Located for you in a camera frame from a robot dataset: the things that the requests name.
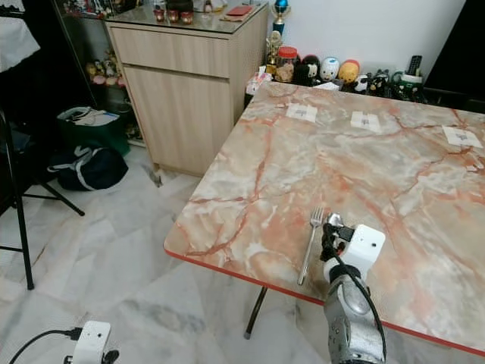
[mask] white wall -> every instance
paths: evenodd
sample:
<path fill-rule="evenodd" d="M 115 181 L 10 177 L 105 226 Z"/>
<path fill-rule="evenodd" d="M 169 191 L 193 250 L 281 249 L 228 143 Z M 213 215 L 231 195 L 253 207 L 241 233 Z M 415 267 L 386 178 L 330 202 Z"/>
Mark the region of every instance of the white wall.
<path fill-rule="evenodd" d="M 429 74 L 465 0 L 289 0 L 285 45 L 301 56 L 354 58 L 362 73 L 405 70 L 423 55 Z"/>

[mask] table top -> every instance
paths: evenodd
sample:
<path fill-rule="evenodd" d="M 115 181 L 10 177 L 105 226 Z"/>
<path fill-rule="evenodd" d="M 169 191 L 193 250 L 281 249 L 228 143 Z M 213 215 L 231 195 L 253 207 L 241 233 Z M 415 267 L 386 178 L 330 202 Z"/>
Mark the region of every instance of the table top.
<path fill-rule="evenodd" d="M 316 122 L 286 116 L 290 104 L 316 108 Z M 354 111 L 376 115 L 380 130 L 353 127 Z M 165 250 L 323 303 L 321 229 L 296 283 L 310 212 L 323 206 L 385 233 L 367 279 L 385 325 L 485 355 L 485 149 L 449 144 L 443 125 L 484 144 L 485 115 L 264 83 Z"/>
<path fill-rule="evenodd" d="M 180 20 L 176 23 L 171 23 L 165 15 L 165 21 L 157 22 L 153 14 L 152 3 L 134 8 L 132 10 L 126 11 L 122 14 L 116 15 L 114 17 L 108 18 L 106 21 L 116 22 L 116 23 L 126 23 L 126 24 L 136 24 L 136 25 L 152 25 L 156 27 L 166 27 L 166 28 L 177 28 L 185 30 L 198 30 L 205 32 L 216 32 L 233 34 L 235 33 L 243 24 L 247 23 L 255 14 L 257 14 L 261 9 L 263 9 L 268 3 L 267 2 L 254 2 L 252 13 L 244 21 L 221 21 L 220 18 L 223 17 L 228 11 L 232 10 L 234 7 L 241 5 L 243 2 L 241 0 L 229 0 L 227 6 L 222 12 L 210 14 L 208 18 L 203 16 L 203 13 L 194 13 L 194 19 L 192 24 L 185 25 Z"/>

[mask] black cable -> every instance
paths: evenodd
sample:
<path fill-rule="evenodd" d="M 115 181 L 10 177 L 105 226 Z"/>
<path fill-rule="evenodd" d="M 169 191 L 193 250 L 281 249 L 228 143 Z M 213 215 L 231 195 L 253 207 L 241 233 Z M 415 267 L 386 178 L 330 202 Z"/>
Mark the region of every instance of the black cable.
<path fill-rule="evenodd" d="M 28 348 L 31 344 L 33 344 L 35 341 L 38 341 L 38 339 L 50 335 L 50 334 L 61 334 L 70 337 L 71 340 L 79 340 L 79 336 L 81 335 L 81 331 L 83 328 L 74 328 L 73 330 L 48 330 L 44 331 L 41 334 L 38 334 L 37 336 L 33 337 L 29 341 L 27 341 L 14 355 L 14 357 L 11 359 L 8 364 L 14 364 L 15 360 L 18 359 L 18 357 L 25 351 L 26 348 Z"/>
<path fill-rule="evenodd" d="M 377 330 L 379 331 L 380 336 L 382 337 L 382 351 L 383 351 L 383 354 L 384 354 L 384 360 L 386 360 L 386 357 L 387 357 L 386 337 L 384 336 L 384 329 L 382 327 L 382 322 L 380 321 L 379 314 L 377 313 L 377 310 L 376 310 L 376 306 L 374 306 L 374 303 L 371 300 L 371 296 L 369 295 L 368 291 L 364 288 L 364 286 L 362 286 L 362 284 L 357 280 L 357 278 L 354 276 L 354 274 L 347 268 L 347 265 L 343 262 L 343 260 L 336 253 L 336 250 L 335 250 L 335 248 L 333 248 L 333 246 L 332 246 L 332 253 L 333 253 L 333 257 L 342 266 L 343 270 L 350 277 L 350 279 L 352 279 L 352 281 L 357 286 L 358 290 L 361 291 L 361 293 L 364 295 L 365 300 L 369 304 L 371 311 L 372 311 L 372 314 L 374 315 L 374 320 L 376 322 Z"/>

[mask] marble floor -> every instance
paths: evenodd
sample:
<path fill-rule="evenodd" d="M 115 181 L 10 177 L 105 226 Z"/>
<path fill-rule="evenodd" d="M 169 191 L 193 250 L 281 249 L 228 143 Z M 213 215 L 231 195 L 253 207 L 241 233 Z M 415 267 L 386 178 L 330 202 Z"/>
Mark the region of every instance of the marble floor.
<path fill-rule="evenodd" d="M 24 199 L 36 289 L 26 291 L 21 255 L 0 251 L 0 364 L 41 331 L 90 319 L 111 323 L 108 347 L 120 351 L 120 364 L 330 363 L 323 309 L 278 292 L 268 292 L 245 340 L 259 288 L 163 249 L 199 179 L 167 172 L 157 188 L 144 149 L 133 149 L 127 163 L 127 176 L 109 190 L 63 191 L 84 217 L 59 201 Z M 0 217 L 0 243 L 20 245 L 13 210 Z M 389 363 L 485 361 L 395 331 L 386 336 Z M 17 363 L 62 363 L 74 345 L 46 337 Z"/>

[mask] silver fork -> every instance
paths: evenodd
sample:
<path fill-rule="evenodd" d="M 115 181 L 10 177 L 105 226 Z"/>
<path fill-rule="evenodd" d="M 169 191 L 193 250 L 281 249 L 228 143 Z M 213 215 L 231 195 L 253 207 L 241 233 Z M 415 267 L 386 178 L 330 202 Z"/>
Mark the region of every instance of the silver fork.
<path fill-rule="evenodd" d="M 306 272 L 308 270 L 308 258 L 310 257 L 311 243 L 313 242 L 313 238 L 315 236 L 315 230 L 317 230 L 323 220 L 324 210 L 321 207 L 315 207 L 310 215 L 311 234 L 310 239 L 308 240 L 308 246 L 306 247 L 305 260 L 303 260 L 302 270 L 300 271 L 300 276 L 298 277 L 298 285 L 300 286 L 303 284 L 303 281 L 306 278 Z"/>

